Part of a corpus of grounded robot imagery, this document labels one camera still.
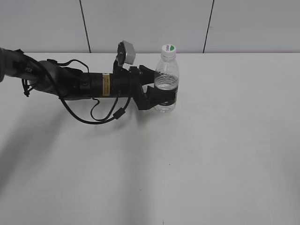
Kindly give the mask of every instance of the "black cable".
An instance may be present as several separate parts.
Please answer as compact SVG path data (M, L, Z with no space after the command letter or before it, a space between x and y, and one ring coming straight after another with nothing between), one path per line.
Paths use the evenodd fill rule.
M107 119L111 116L113 110L115 109L115 107L116 107L116 105L117 105L117 102L118 102L118 100L119 100L119 96L116 97L116 100L114 101L111 110L109 111L108 115L107 115L106 117L104 117L103 119L96 119L96 118L94 117L94 115L93 115L93 110L95 109L95 107L96 107L97 105L100 104L100 101L99 101L99 99L96 99L96 98L94 98L94 97L93 97L92 99L95 100L95 101L97 101L97 103L96 103L96 104L94 105L94 107L91 109L91 111L90 111L90 116L91 116L94 120L96 120L96 121L105 121L105 120L107 120Z
M38 61L36 61L35 59L27 56L27 55L24 55L27 59L31 60L34 64L36 64L45 74L46 76L48 77L48 79L50 80L50 82L52 83L53 87L55 88L56 90L56 93L61 101L61 103L64 105L64 107L66 108L66 110L75 118L77 119L78 121L82 122L82 123L85 123L85 124L91 124L91 125L99 125L99 124L105 124L105 123L108 123L115 118L115 116L111 117L110 119L108 120L105 120L105 121L97 121L97 122L93 122L93 121L88 121L88 120L84 120L84 119L81 119L79 116L77 116L71 109L70 107L67 105L64 97L62 96L57 84L55 83L55 81L53 80L52 76L50 75L49 71L41 64L39 63ZM127 108L129 102L130 102L130 99L131 97L129 96L128 97L128 100L127 100L127 103L125 105L125 107L123 108L123 110L125 111L125 109Z
M84 65L84 66L87 68L88 73L90 73L90 70L89 70L88 65L86 65L84 62L81 62L80 60L73 59L73 60L69 60L68 62L64 62L64 63L58 63L58 62L55 62L55 63L56 63L58 66L66 67L66 66L70 65L72 62L79 62L80 64Z
M79 3L80 3L81 15L82 15L82 19L83 19L85 36L86 36L86 40L88 41L89 52L92 53L90 50L90 41L89 41L88 31L86 29L86 24L85 24L85 18L84 18L84 13L83 13L83 4L81 3L81 0L79 0Z
M210 21L211 21L211 15L212 15L212 10L214 8L214 4L215 4L215 0L212 0L211 11L210 11L210 19L208 21L208 26L207 26L207 31L206 31L206 36L205 36L205 42L204 42L204 47L203 47L203 52L202 53L205 53L206 41L207 41L208 31L210 29Z

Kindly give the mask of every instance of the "bottle cap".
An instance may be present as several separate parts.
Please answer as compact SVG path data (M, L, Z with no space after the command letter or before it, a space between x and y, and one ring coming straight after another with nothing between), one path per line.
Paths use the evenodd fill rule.
M161 56L166 58L176 57L176 47L174 45L163 45L161 49Z

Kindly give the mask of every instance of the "gray wall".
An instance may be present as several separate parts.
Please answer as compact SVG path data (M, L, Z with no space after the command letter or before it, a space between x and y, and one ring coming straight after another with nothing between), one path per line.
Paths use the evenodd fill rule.
M119 41L139 53L173 43L201 53L213 0L82 0L94 53ZM298 0L216 0L206 53L299 52ZM1 0L0 46L26 52L89 51L79 0Z

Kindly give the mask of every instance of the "robotic arm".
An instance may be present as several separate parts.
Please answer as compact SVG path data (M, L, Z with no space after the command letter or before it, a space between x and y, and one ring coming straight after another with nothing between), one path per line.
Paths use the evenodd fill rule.
M23 54L21 50L11 51L0 48L0 82L4 75L22 79L24 94L29 96L31 90L54 94L59 97L69 113L87 124L104 124L118 119L125 113L130 99L133 98L139 110L148 110L152 107L175 99L176 93L155 89L148 86L147 92L143 86L154 83L155 71L145 66L123 68L125 63L133 64L135 50L131 43L122 41L118 45L118 54L113 64L113 73L90 73L89 68L79 60L70 60L67 63L58 63L47 59L37 62ZM87 67L88 72L67 67L71 62L77 61ZM96 121L86 121L79 118L67 105L67 100L95 98L116 98L108 117ZM127 98L123 108L117 110L111 118L118 98Z

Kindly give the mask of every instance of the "black cylindrical joint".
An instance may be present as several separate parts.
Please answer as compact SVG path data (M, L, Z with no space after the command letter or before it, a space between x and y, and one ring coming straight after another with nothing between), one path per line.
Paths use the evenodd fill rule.
M95 98L129 96L129 79L115 74L90 73L90 91Z

